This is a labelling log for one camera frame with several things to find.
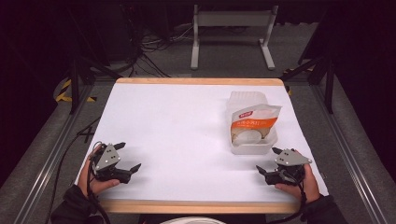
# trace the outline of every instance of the white paper sheet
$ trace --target white paper sheet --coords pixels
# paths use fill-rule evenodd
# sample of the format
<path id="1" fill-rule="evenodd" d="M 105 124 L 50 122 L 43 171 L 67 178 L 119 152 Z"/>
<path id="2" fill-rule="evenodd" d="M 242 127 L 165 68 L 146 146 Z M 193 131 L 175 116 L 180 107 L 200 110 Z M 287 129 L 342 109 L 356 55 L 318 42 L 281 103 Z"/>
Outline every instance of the white paper sheet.
<path id="1" fill-rule="evenodd" d="M 101 194 L 102 199 L 192 202 L 291 202 L 265 183 L 256 165 L 273 171 L 275 153 L 236 156 L 225 118 L 232 91 L 260 91 L 268 104 L 282 105 L 275 147 L 296 148 L 307 158 L 320 192 L 328 194 L 281 86 L 115 84 L 87 151 L 97 141 L 125 142 L 117 168 L 142 163 L 129 184 Z"/>

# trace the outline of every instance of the orange label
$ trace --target orange label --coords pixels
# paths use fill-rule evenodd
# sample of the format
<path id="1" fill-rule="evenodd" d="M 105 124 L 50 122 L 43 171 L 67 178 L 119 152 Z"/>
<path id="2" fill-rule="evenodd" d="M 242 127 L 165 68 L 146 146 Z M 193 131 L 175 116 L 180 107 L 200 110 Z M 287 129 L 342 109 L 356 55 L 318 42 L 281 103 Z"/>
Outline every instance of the orange label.
<path id="1" fill-rule="evenodd" d="M 231 128 L 249 128 L 249 129 L 260 129 L 260 128 L 271 128 L 274 126 L 277 118 L 273 119 L 242 119 L 233 122 Z"/>

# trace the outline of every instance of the wooden table edge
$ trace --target wooden table edge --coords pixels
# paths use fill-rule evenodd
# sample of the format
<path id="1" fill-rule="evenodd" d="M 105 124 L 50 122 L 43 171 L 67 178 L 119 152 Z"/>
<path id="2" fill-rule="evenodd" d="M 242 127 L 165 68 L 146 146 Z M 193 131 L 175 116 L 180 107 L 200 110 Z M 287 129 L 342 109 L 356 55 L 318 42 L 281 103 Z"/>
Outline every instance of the wooden table edge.
<path id="1" fill-rule="evenodd" d="M 122 77 L 116 83 L 125 84 L 183 84 L 183 85 L 247 85 L 284 86 L 279 78 L 227 78 L 227 77 Z"/>
<path id="2" fill-rule="evenodd" d="M 102 200 L 110 213 L 136 214 L 292 214 L 298 203 L 210 203 Z"/>

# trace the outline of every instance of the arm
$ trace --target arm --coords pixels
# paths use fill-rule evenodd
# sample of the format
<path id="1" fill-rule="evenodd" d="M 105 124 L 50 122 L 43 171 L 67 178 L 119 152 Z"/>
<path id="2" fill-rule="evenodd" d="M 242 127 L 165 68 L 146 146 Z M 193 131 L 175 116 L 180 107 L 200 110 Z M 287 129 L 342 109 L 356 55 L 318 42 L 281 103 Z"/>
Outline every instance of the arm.
<path id="1" fill-rule="evenodd" d="M 64 201 L 52 212 L 51 222 L 53 224 L 85 223 L 90 214 L 96 213 L 94 204 L 88 200 L 87 178 L 89 165 L 90 160 L 87 159 L 79 175 L 78 184 L 66 191 L 64 194 Z M 117 186 L 119 183 L 120 181 L 117 179 L 104 182 L 92 179 L 90 187 L 93 194 L 98 195 L 103 190 Z"/>
<path id="2" fill-rule="evenodd" d="M 320 195 L 318 182 L 312 173 L 311 166 L 305 164 L 304 169 L 305 179 L 303 183 L 306 205 L 302 211 L 301 221 L 308 221 L 308 224 L 347 223 L 333 197 Z M 301 200 L 301 191 L 298 187 L 284 184 L 276 184 L 275 187 L 293 195 L 297 200 Z"/>

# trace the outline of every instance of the person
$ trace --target person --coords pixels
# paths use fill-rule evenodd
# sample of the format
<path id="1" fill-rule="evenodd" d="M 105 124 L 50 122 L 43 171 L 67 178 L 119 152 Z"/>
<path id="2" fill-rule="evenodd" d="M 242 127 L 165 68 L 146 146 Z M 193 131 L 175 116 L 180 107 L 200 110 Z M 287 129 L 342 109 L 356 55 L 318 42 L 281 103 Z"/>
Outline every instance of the person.
<path id="1" fill-rule="evenodd" d="M 53 224 L 93 224 L 93 223 L 104 223 L 100 216 L 92 216 L 97 212 L 95 205 L 88 200 L 88 192 L 87 192 L 87 178 L 89 172 L 90 160 L 85 161 L 85 165 L 81 170 L 81 175 L 78 178 L 78 184 L 73 185 L 70 189 L 66 191 L 64 194 L 64 200 L 51 214 L 51 223 Z M 335 203 L 333 196 L 323 196 L 320 195 L 318 189 L 318 183 L 315 179 L 314 174 L 312 173 L 311 166 L 309 164 L 304 165 L 305 169 L 305 178 L 304 182 L 304 192 L 306 195 L 306 204 L 302 210 L 301 221 L 307 221 L 308 224 L 327 224 L 327 223 L 336 223 L 336 224 L 344 224 L 347 223 L 341 211 L 339 210 L 337 204 Z M 90 182 L 90 187 L 92 193 L 94 195 L 100 194 L 102 191 L 106 189 L 113 188 L 117 186 L 120 181 L 117 179 L 107 180 L 107 181 L 98 181 L 90 175 L 92 181 Z M 301 200 L 301 191 L 297 186 L 289 186 L 285 184 L 276 184 L 276 189 L 282 190 L 294 196 L 297 200 Z M 169 216 L 162 216 L 162 218 L 150 218 L 150 216 L 143 216 L 142 222 L 145 224 L 151 223 L 161 223 L 164 221 L 164 218 L 168 218 Z M 253 216 L 249 223 L 257 223 L 255 222 L 257 216 Z M 225 222 L 230 224 L 236 221 L 231 221 L 230 219 L 226 219 Z"/>

